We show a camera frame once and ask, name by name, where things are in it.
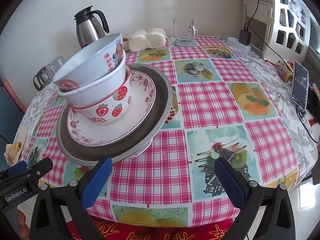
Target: white wall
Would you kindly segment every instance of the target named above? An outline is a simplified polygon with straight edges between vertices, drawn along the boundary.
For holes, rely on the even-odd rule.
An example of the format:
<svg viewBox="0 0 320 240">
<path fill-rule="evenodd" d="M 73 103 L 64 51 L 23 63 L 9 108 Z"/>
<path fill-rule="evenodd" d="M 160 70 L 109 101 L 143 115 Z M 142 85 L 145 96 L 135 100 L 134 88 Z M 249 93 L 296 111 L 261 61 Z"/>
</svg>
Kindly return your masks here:
<svg viewBox="0 0 320 240">
<path fill-rule="evenodd" d="M 0 36 L 0 77 L 25 106 L 36 94 L 38 70 L 80 50 L 73 16 L 90 5 L 104 12 L 111 33 L 124 37 L 154 27 L 172 35 L 175 17 L 193 18 L 199 35 L 238 37 L 243 8 L 242 0 L 23 0 Z"/>
</svg>

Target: table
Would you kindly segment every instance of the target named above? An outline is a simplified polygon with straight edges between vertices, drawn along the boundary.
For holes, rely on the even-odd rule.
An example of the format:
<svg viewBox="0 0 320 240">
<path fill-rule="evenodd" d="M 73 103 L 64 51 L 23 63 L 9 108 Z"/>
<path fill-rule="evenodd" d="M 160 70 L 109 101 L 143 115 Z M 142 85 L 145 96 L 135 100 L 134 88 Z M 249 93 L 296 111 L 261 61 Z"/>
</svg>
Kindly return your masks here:
<svg viewBox="0 0 320 240">
<path fill-rule="evenodd" d="M 316 144 L 276 69 L 226 41 L 199 36 L 193 46 L 175 47 L 169 38 L 165 48 L 127 55 L 127 63 L 150 64 L 167 75 L 172 115 L 145 152 L 114 163 L 89 214 L 158 227 L 214 223 L 239 213 L 212 171 L 219 155 L 247 179 L 268 187 L 285 183 L 289 190 L 315 165 Z M 64 103 L 51 84 L 33 99 L 17 133 L 28 125 L 22 160 L 52 159 L 52 171 L 40 181 L 52 187 L 88 170 L 60 151 L 56 123 Z"/>
</svg>

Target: power adapter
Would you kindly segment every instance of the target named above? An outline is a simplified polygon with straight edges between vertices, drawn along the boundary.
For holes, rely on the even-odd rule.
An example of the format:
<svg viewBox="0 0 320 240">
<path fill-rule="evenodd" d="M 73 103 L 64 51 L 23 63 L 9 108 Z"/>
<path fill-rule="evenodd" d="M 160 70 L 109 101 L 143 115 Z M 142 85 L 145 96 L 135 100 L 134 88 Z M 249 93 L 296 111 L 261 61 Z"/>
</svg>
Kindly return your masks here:
<svg viewBox="0 0 320 240">
<path fill-rule="evenodd" d="M 251 32 L 248 30 L 241 30 L 239 34 L 239 42 L 243 45 L 249 45 L 251 40 Z"/>
</svg>

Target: human hand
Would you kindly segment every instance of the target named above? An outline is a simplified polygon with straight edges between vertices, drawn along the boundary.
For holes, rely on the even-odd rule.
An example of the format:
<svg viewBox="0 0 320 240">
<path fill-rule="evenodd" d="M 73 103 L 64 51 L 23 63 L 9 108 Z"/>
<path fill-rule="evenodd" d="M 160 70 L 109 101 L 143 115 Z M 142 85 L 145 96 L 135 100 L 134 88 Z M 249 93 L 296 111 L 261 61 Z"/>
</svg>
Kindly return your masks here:
<svg viewBox="0 0 320 240">
<path fill-rule="evenodd" d="M 26 225 L 26 216 L 21 210 L 18 210 L 18 222 L 20 224 L 19 226 L 19 233 L 22 238 L 25 240 L 30 240 L 29 234 L 30 234 L 30 229 Z"/>
</svg>

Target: white tile floor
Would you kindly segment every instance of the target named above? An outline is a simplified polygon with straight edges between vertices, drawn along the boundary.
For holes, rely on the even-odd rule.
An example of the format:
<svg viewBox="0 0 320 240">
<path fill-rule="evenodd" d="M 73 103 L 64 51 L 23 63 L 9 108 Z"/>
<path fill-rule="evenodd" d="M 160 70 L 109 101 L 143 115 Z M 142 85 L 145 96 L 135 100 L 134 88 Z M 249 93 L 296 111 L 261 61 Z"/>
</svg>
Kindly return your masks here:
<svg viewBox="0 0 320 240">
<path fill-rule="evenodd" d="M 320 220 L 320 184 L 313 186 L 312 180 L 301 183 L 290 194 L 291 205 L 294 214 L 296 239 L 306 240 Z M 18 206 L 26 215 L 26 224 L 30 226 L 36 196 L 28 199 Z M 66 221 L 72 220 L 67 207 L 62 206 Z M 249 239 L 252 239 L 263 216 L 264 209 L 259 210 L 258 215 L 249 231 Z"/>
</svg>

